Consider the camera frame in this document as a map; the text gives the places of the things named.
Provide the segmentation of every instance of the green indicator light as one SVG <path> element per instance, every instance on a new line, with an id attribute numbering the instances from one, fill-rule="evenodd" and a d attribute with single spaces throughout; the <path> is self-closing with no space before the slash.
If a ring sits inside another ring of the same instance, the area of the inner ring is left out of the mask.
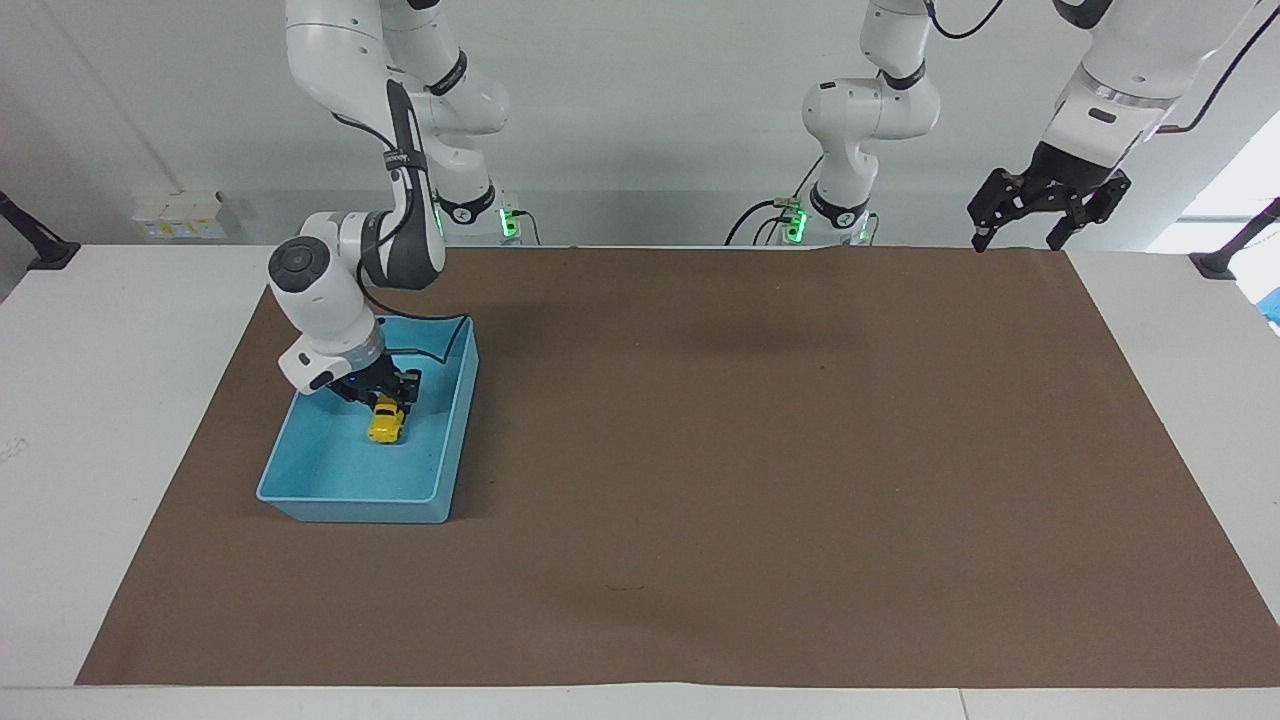
<path id="1" fill-rule="evenodd" d="M 794 245 L 804 242 L 804 227 L 808 223 L 809 213 L 805 213 L 801 208 L 796 208 L 795 215 L 791 217 L 791 224 L 787 227 L 787 242 Z"/>
<path id="2" fill-rule="evenodd" d="M 511 211 L 508 211 L 506 208 L 500 208 L 498 210 L 498 214 L 502 217 L 503 236 L 516 237 L 517 234 L 520 234 L 520 225 L 516 224 L 516 220 L 511 217 Z"/>

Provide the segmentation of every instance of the brown paper mat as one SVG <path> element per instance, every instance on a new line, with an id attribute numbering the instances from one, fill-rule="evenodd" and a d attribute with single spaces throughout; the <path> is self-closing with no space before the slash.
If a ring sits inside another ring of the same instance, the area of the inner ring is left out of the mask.
<path id="1" fill-rule="evenodd" d="M 266 297 L 79 683 L 1280 685 L 1062 255 L 472 250 L 387 297 L 476 320 L 453 519 L 255 500 Z"/>

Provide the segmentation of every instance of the yellow toy car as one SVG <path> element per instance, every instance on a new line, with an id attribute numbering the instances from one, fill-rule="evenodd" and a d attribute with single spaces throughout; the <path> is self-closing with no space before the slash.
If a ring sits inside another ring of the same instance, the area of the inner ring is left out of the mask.
<path id="1" fill-rule="evenodd" d="M 383 396 L 374 404 L 374 419 L 369 423 L 369 439 L 390 445 L 399 439 L 404 427 L 404 410 L 390 397 Z"/>

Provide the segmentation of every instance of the black cable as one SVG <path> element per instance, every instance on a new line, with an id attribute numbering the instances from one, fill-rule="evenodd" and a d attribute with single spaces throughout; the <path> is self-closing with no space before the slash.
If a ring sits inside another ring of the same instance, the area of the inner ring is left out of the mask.
<path id="1" fill-rule="evenodd" d="M 434 352 L 429 352 L 426 350 L 420 350 L 417 347 L 394 347 L 394 348 L 393 347 L 388 347 L 387 348 L 387 354 L 388 355 L 421 355 L 422 357 L 430 357 L 431 360 L 435 360 L 440 365 L 447 365 L 449 363 L 449 355 L 453 352 L 453 346 L 454 346 L 454 343 L 458 342 L 458 336 L 462 333 L 462 328 L 467 324 L 467 320 L 471 319 L 471 315 L 467 315 L 467 314 L 463 313 L 461 315 L 445 315 L 445 316 L 442 316 L 442 318 L 420 318 L 420 319 L 422 319 L 422 320 L 452 320 L 452 319 L 457 319 L 458 320 L 458 324 L 453 328 L 453 334 L 449 336 L 449 345 L 444 346 L 444 355 L 443 356 L 442 355 L 436 355 Z"/>
<path id="2" fill-rule="evenodd" d="M 415 202 L 415 196 L 420 191 L 416 190 L 416 188 L 413 188 L 411 186 L 410 190 L 408 190 L 408 192 L 410 192 L 408 208 L 412 208 L 413 202 Z M 404 211 L 404 217 L 401 218 L 401 222 L 397 223 L 397 225 L 394 228 L 392 228 L 390 232 L 388 232 L 385 236 L 383 236 L 378 241 L 378 243 L 375 245 L 375 247 L 381 247 L 388 241 L 390 241 L 393 237 L 396 237 L 402 229 L 404 229 L 404 225 L 408 224 L 408 218 L 410 218 L 410 213 L 408 213 L 408 210 L 406 210 Z M 425 222 L 429 222 L 429 220 L 426 218 L 424 218 L 422 222 L 425 223 Z M 435 360 L 436 363 L 440 363 L 443 365 L 445 363 L 445 360 L 448 360 L 448 357 L 449 357 L 449 350 L 453 348 L 453 342 L 454 342 L 454 340 L 457 340 L 457 334 L 462 329 L 462 324 L 466 323 L 466 319 L 470 318 L 470 315 L 466 315 L 466 314 L 461 314 L 461 315 L 415 315 L 412 313 L 406 313 L 403 310 L 398 310 L 398 309 L 392 307 L 390 305 L 387 305 L 385 302 L 378 300 L 376 297 L 374 297 L 369 292 L 369 286 L 365 284 L 365 277 L 364 275 L 365 275 L 365 259 L 361 258 L 360 260 L 356 260 L 356 287 L 360 288 L 360 293 L 362 296 L 365 296 L 365 300 L 370 305 L 372 305 L 374 307 L 378 307 L 379 310 L 381 310 L 383 313 L 387 313 L 388 315 L 396 315 L 398 318 L 404 318 L 404 319 L 408 319 L 408 320 L 452 320 L 452 319 L 456 319 L 456 318 L 461 318 L 462 319 L 458 323 L 458 327 L 453 329 L 453 337 L 449 338 L 449 346 L 444 351 L 444 357 L 439 357 L 439 356 L 433 355 L 433 354 L 426 352 L 426 351 L 419 351 L 419 354 L 425 355 L 428 357 L 431 357 L 433 360 Z"/>
<path id="3" fill-rule="evenodd" d="M 396 150 L 396 145 L 393 145 L 392 141 L 387 140 L 385 135 L 375 131 L 374 128 L 366 126 L 365 123 L 356 122 L 356 120 L 353 120 L 353 119 L 351 119 L 351 118 L 348 118 L 346 115 L 339 115 L 338 113 L 330 113 L 330 114 L 333 115 L 333 119 L 338 120 L 339 123 L 342 123 L 342 124 L 344 124 L 344 126 L 347 126 L 349 128 L 356 128 L 356 129 L 360 129 L 360 131 L 365 131 L 369 135 L 376 137 L 378 140 L 381 140 L 383 145 L 385 145 L 388 150 Z"/>
<path id="4" fill-rule="evenodd" d="M 751 247 L 755 247 L 756 245 L 759 245 L 759 242 L 760 242 L 760 233 L 764 232 L 765 227 L 768 227 L 772 223 L 773 224 L 773 229 L 778 229 L 778 223 L 781 223 L 781 222 L 782 220 L 780 220 L 777 218 L 769 218 L 769 219 L 764 220 L 763 223 L 760 223 L 760 227 L 755 228 L 755 237 L 751 238 Z M 772 241 L 773 241 L 773 231 L 769 231 L 769 240 L 765 241 L 764 245 L 768 245 Z"/>
<path id="5" fill-rule="evenodd" d="M 739 228 L 741 228 L 742 224 L 746 223 L 748 218 L 750 218 L 751 215 L 754 215 L 760 210 L 764 210 L 765 208 L 772 208 L 772 206 L 773 206 L 772 200 L 762 200 L 755 205 L 748 208 L 746 213 L 742 213 L 742 217 L 739 218 L 736 223 L 733 223 L 733 229 L 728 231 L 728 237 L 724 238 L 724 247 L 728 247 L 730 245 L 733 243 L 733 236 L 737 234 Z"/>
<path id="6" fill-rule="evenodd" d="M 991 10 L 987 10 L 987 15 L 982 18 L 978 24 L 964 32 L 950 32 L 947 28 L 942 27 L 942 23 L 938 22 L 938 10 L 933 6 L 933 1 L 934 0 L 924 0 L 924 12 L 928 13 L 929 20 L 933 22 L 933 27 L 938 31 L 938 35 L 946 37 L 947 40 L 965 40 L 968 37 L 973 37 L 979 29 L 984 28 L 987 23 L 991 22 L 991 18 L 996 17 L 996 10 L 1005 4 L 1005 0 L 996 0 L 996 4 L 991 6 Z"/>
<path id="7" fill-rule="evenodd" d="M 876 227 L 874 227 L 874 228 L 872 228 L 872 233 L 870 233 L 870 236 L 869 236 L 869 237 L 867 238 L 867 247 L 874 247 L 874 246 L 876 246 L 876 236 L 877 236 L 877 234 L 879 234 L 879 213 L 872 213 L 872 214 L 870 214 L 870 215 L 869 215 L 869 217 L 867 218 L 867 222 L 868 222 L 868 223 L 870 223 L 872 220 L 876 220 Z"/>
<path id="8" fill-rule="evenodd" d="M 540 232 L 538 232 L 538 218 L 535 218 L 534 214 L 530 213 L 529 210 L 512 210 L 511 211 L 511 217 L 512 218 L 525 218 L 525 217 L 527 217 L 529 222 L 534 223 L 534 242 L 536 242 L 538 246 L 541 247 L 541 245 L 543 245 L 543 236 L 541 236 Z"/>
<path id="9" fill-rule="evenodd" d="M 1201 105 L 1199 113 L 1196 113 L 1196 118 L 1192 119 L 1192 122 L 1187 127 L 1160 126 L 1160 128 L 1156 129 L 1156 135 L 1180 135 L 1196 129 L 1196 126 L 1198 126 L 1199 122 L 1204 119 L 1204 114 L 1208 113 L 1210 106 L 1212 106 L 1213 101 L 1217 100 L 1217 94 L 1222 91 L 1222 87 L 1226 85 L 1226 81 L 1231 77 L 1231 73 L 1235 72 L 1236 65 L 1239 65 L 1240 60 L 1243 60 L 1244 56 L 1249 54 L 1249 50 L 1252 50 L 1253 45 L 1258 41 L 1260 37 L 1262 37 L 1262 33 L 1265 33 L 1267 28 L 1271 27 L 1271 23 L 1274 23 L 1276 19 L 1276 15 L 1280 15 L 1280 5 L 1276 5 L 1276 8 L 1271 10 L 1271 14 L 1267 15 L 1267 19 L 1263 20 L 1261 26 L 1258 26 L 1258 29 L 1253 32 L 1253 36 L 1249 37 L 1249 41 L 1244 44 L 1244 47 L 1240 47 L 1240 51 L 1235 54 L 1235 59 L 1231 60 L 1231 64 L 1226 67 L 1226 72 L 1224 72 L 1222 77 L 1217 79 L 1217 85 L 1213 86 L 1213 91 L 1208 94 L 1208 99 L 1204 100 L 1203 105 Z"/>
<path id="10" fill-rule="evenodd" d="M 416 147 L 416 150 L 421 151 L 422 150 L 422 145 L 424 145 L 422 143 L 422 128 L 421 128 L 421 126 L 419 124 L 419 120 L 417 120 L 417 110 L 415 110 L 413 105 L 410 104 L 408 111 L 410 111 L 410 117 L 413 119 L 413 133 L 417 136 L 417 147 Z M 370 133 L 370 135 L 380 138 L 384 143 L 387 143 L 387 146 L 389 149 L 392 149 L 392 150 L 396 149 L 394 145 L 392 145 L 381 133 L 379 133 L 374 128 L 371 128 L 371 127 L 369 127 L 369 126 L 366 126 L 364 123 L 358 123 L 356 120 L 352 120 L 349 118 L 343 118 L 343 117 L 340 117 L 338 114 L 334 114 L 334 118 L 337 118 L 338 122 L 342 123 L 342 124 L 344 124 L 344 126 L 353 127 L 353 128 L 357 128 L 357 129 L 362 129 L 362 131 L 365 131 L 365 132 L 367 132 L 367 133 Z M 419 196 L 422 192 L 422 188 L 417 186 L 417 179 L 416 179 L 417 176 L 413 174 L 416 172 L 417 172 L 417 169 L 404 168 L 404 176 L 408 176 L 408 178 L 410 178 L 407 181 L 404 181 L 402 178 L 402 182 L 407 183 L 407 187 L 406 187 L 406 199 L 404 199 L 404 202 L 406 202 L 406 205 L 404 205 L 404 215 L 401 217 L 399 222 L 396 224 L 394 228 L 392 228 L 387 234 L 384 234 L 383 237 L 380 237 L 378 240 L 378 242 L 374 245 L 375 249 L 379 249 L 383 245 L 387 245 L 388 242 L 390 242 L 397 234 L 399 234 L 401 231 L 404 229 L 404 225 L 408 224 L 408 219 L 412 215 L 411 210 L 412 210 L 413 205 L 417 202 Z M 422 176 L 424 176 L 424 178 L 426 181 L 426 197 L 424 199 L 422 211 L 428 213 L 430 215 L 433 213 L 433 210 L 434 210 L 434 197 L 435 197 L 435 191 L 431 187 L 431 172 L 426 167 L 422 167 L 421 172 L 422 172 Z M 422 222 L 428 223 L 428 222 L 430 222 L 430 219 L 429 218 L 422 218 Z M 428 258 L 430 258 L 430 247 L 428 247 Z M 396 316 L 399 316 L 399 318 L 406 318 L 406 319 L 410 319 L 410 320 L 442 320 L 442 319 L 447 320 L 447 319 L 451 319 L 451 316 L 436 318 L 436 316 L 430 316 L 430 315 L 415 315 L 412 313 L 406 313 L 403 310 L 397 310 L 396 307 L 392 307 L 390 305 L 387 305 L 385 302 L 381 302 L 380 300 L 378 300 L 376 297 L 374 297 L 369 292 L 369 286 L 365 284 L 364 274 L 365 274 L 365 259 L 360 258 L 358 260 L 356 260 L 356 287 L 358 287 L 360 288 L 360 293 L 362 296 L 365 296 L 365 301 L 367 301 L 374 307 L 378 307 L 383 313 L 387 313 L 388 315 L 396 315 Z M 453 341 L 449 341 L 449 347 L 453 347 Z M 430 355 L 430 354 L 426 354 L 426 355 L 429 355 L 430 357 L 435 359 L 436 361 L 442 361 L 443 363 L 443 360 L 440 360 L 439 357 L 436 357 L 434 355 Z M 448 357 L 448 351 L 445 351 L 445 357 Z"/>
<path id="11" fill-rule="evenodd" d="M 813 165 L 809 168 L 809 172 L 804 174 L 804 179 L 800 181 L 800 184 L 796 186 L 796 191 L 791 193 L 791 200 L 800 199 L 800 191 L 804 190 L 804 183 L 809 182 L 809 178 L 813 177 L 813 173 L 818 170 L 818 165 L 820 164 L 822 164 L 822 155 L 818 155 L 818 159 L 813 161 Z M 772 228 L 769 228 L 769 237 L 768 240 L 764 241 L 764 245 L 773 245 L 773 233 L 778 232 L 778 228 L 782 225 L 782 220 L 786 218 L 786 213 L 787 213 L 786 209 L 778 213 L 778 217 L 776 218 L 778 222 Z"/>

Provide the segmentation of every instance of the blue object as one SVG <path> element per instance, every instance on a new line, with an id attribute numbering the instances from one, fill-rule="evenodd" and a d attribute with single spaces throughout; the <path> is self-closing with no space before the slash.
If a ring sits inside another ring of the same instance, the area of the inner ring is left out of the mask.
<path id="1" fill-rule="evenodd" d="M 396 445 L 369 439 L 367 406 L 329 391 L 296 395 L 257 498 L 307 523 L 443 523 L 453 503 L 462 436 L 471 411 L 479 355 L 471 319 L 387 318 L 387 347 L 443 355 L 448 363 L 397 355 L 402 370 L 422 372 L 419 400 Z"/>
<path id="2" fill-rule="evenodd" d="M 1271 295 L 1258 302 L 1258 310 L 1272 323 L 1280 324 L 1280 287 L 1271 291 Z"/>

